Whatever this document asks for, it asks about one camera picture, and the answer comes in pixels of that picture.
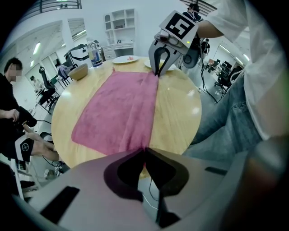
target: round wooden table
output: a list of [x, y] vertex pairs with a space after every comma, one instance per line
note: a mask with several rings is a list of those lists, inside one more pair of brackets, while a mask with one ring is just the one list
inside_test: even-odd
[[[86, 77], [73, 81], [63, 91], [53, 112], [51, 129], [56, 150], [70, 168], [105, 156], [71, 139], [72, 130], [89, 100], [111, 75], [113, 67], [115, 71], [150, 72], [144, 65], [147, 59], [122, 65], [106, 61], [100, 68], [90, 68]], [[183, 154], [198, 130], [200, 118], [198, 89], [181, 70], [168, 71], [159, 79], [149, 147]]]

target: blue jeans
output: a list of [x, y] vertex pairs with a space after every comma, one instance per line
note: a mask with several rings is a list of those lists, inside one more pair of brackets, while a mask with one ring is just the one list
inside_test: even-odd
[[247, 108], [244, 77], [239, 77], [210, 113], [202, 116], [198, 132], [183, 155], [231, 163], [236, 153], [261, 140]]

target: white sleeve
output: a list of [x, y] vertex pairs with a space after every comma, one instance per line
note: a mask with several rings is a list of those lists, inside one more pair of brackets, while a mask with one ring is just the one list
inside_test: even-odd
[[248, 26], [243, 0], [222, 0], [216, 11], [205, 19], [213, 24], [231, 42]]

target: white plate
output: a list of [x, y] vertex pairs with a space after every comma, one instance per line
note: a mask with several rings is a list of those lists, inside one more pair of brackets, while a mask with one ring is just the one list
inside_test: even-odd
[[121, 63], [131, 63], [134, 61], [137, 61], [139, 59], [139, 57], [134, 56], [134, 55], [125, 55], [125, 56], [120, 56], [115, 58], [112, 62], [115, 64], [121, 64]]
[[[144, 62], [144, 64], [145, 64], [146, 67], [152, 68], [151, 65], [150, 65], [149, 60], [146, 60]], [[170, 66], [170, 68], [168, 70], [175, 70], [175, 69], [177, 69], [177, 66], [175, 64], [173, 64], [173, 65]]]

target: person's hand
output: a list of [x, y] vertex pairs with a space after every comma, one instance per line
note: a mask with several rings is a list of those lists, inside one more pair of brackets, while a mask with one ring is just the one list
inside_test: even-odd
[[19, 119], [19, 111], [17, 111], [16, 109], [6, 111], [5, 118], [13, 119], [13, 122], [16, 122]]

